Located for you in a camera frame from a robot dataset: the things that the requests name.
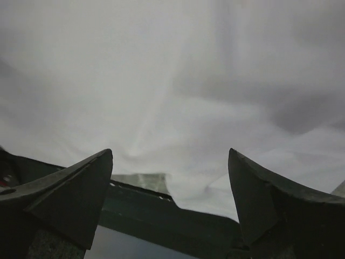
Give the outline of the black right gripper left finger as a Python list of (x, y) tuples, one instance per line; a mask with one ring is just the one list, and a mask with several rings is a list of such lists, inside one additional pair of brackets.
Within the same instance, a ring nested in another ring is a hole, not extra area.
[(1, 183), (1, 258), (83, 258), (109, 188), (113, 154), (19, 186)]

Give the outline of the white t shirt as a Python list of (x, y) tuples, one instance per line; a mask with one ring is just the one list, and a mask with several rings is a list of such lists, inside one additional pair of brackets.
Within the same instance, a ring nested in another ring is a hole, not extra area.
[(329, 193), (344, 1), (1, 1), (1, 145), (60, 166), (109, 148), (114, 174), (232, 219), (232, 148)]

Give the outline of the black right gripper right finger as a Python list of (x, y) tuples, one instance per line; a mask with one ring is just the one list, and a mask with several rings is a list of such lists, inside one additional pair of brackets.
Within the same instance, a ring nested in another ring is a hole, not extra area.
[(274, 173), (235, 149), (229, 177), (252, 258), (344, 258), (344, 198)]

